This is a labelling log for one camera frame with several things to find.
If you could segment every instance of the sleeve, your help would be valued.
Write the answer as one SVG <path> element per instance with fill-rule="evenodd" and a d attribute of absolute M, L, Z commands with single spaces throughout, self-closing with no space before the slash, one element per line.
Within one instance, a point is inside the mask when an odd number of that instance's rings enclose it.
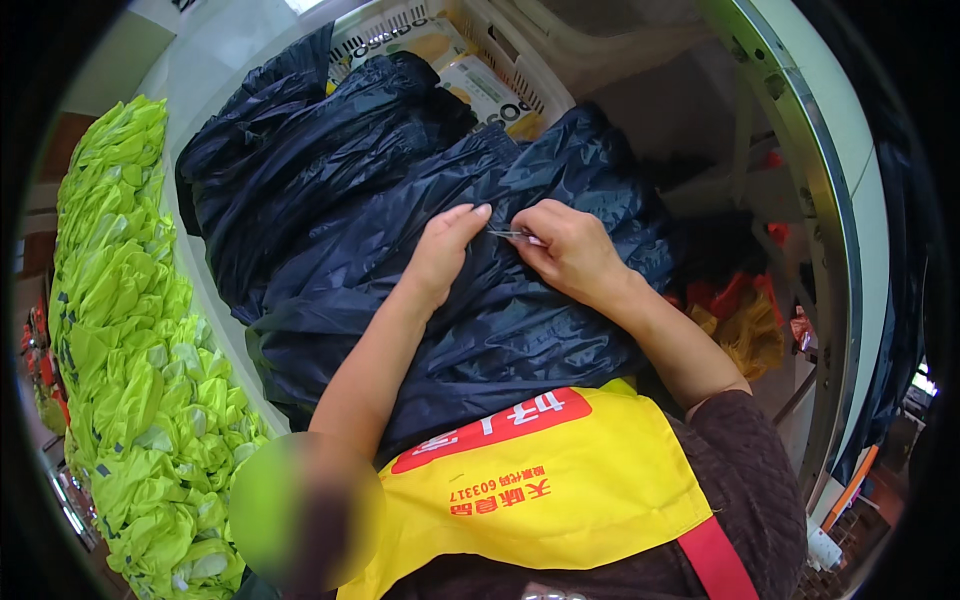
<path fill-rule="evenodd" d="M 736 499 L 737 506 L 717 518 L 737 553 L 748 570 L 754 568 L 758 588 L 772 592 L 769 597 L 789 597 L 806 555 L 806 514 L 780 434 L 753 397 L 740 391 L 707 400 L 689 428 L 714 455 L 718 495 Z"/>

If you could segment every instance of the snack package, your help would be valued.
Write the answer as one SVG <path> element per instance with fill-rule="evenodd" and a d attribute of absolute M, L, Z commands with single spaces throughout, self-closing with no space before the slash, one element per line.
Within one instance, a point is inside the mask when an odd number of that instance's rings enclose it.
<path fill-rule="evenodd" d="M 440 72 L 440 87 L 470 105 L 480 129 L 495 123 L 515 140 L 532 141 L 540 133 L 540 116 L 479 58 L 462 55 Z"/>
<path fill-rule="evenodd" d="M 429 62 L 434 71 L 440 71 L 467 48 L 450 21 L 428 17 L 374 37 L 366 45 L 351 50 L 340 63 L 351 71 L 370 57 L 406 50 Z"/>

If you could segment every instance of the hand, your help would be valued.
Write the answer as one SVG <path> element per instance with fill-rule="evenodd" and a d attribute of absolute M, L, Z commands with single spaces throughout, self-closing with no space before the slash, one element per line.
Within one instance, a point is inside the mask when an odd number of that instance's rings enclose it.
<path fill-rule="evenodd" d="M 543 199 L 521 210 L 511 228 L 527 229 L 546 245 L 511 240 L 544 281 L 602 313 L 628 282 L 642 279 L 620 260 L 599 219 L 556 200 Z"/>
<path fill-rule="evenodd" d="M 426 224 L 423 236 L 404 269 L 398 293 L 412 298 L 430 311 L 440 308 L 450 295 L 450 285 L 467 259 L 467 243 L 490 220 L 489 204 L 473 208 L 460 204 L 442 212 Z"/>

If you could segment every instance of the forearm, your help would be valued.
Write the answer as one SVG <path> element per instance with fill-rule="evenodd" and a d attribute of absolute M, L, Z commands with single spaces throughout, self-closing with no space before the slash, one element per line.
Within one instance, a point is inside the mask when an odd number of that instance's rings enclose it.
<path fill-rule="evenodd" d="M 727 390 L 751 392 L 727 354 L 696 323 L 633 271 L 617 293 L 597 307 L 630 333 L 667 390 L 689 411 Z"/>
<path fill-rule="evenodd" d="M 330 379 L 310 431 L 339 436 L 372 460 L 431 314 L 398 284 Z"/>

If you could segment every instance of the yellow apron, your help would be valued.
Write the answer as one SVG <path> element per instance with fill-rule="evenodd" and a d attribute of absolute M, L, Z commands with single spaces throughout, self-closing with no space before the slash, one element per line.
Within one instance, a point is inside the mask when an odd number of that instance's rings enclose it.
<path fill-rule="evenodd" d="M 589 569 L 716 522 L 663 412 L 622 379 L 554 390 L 437 436 L 380 480 L 383 538 L 337 600 L 378 600 L 442 554 Z"/>

